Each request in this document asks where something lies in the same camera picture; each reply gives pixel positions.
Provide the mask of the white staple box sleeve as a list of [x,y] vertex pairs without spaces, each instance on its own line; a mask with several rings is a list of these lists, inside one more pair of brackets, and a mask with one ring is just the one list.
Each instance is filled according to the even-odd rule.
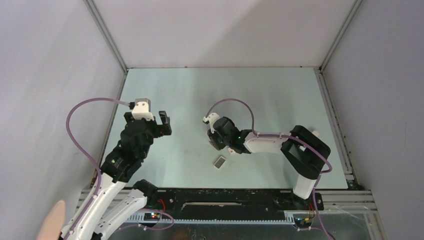
[[236,153],[232,148],[228,148],[227,150],[231,155]]

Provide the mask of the staple tray with staples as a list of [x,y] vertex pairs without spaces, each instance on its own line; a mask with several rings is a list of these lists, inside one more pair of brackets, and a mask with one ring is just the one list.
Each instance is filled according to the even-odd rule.
[[226,158],[224,156],[219,156],[217,160],[214,162],[213,166],[217,169],[220,169],[224,163],[226,162]]

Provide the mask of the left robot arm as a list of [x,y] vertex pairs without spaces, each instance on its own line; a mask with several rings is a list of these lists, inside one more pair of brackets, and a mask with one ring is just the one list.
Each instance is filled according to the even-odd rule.
[[100,178],[74,217],[60,233],[61,240],[107,240],[139,209],[153,208],[158,202],[157,187],[149,181],[137,181],[129,194],[111,210],[118,193],[142,166],[154,139],[170,136],[170,117],[159,111],[161,124],[150,113],[126,112],[126,125],[120,139],[100,167]]

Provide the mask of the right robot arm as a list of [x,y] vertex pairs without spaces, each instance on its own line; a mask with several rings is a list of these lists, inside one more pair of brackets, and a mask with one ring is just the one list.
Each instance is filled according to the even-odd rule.
[[291,204],[304,209],[311,202],[312,191],[324,165],[328,165],[330,147],[321,141],[316,132],[296,125],[289,134],[257,133],[253,129],[239,130],[228,117],[212,113],[203,118],[209,126],[207,136],[217,150],[228,148],[230,153],[282,154],[296,170],[298,177],[291,194]]

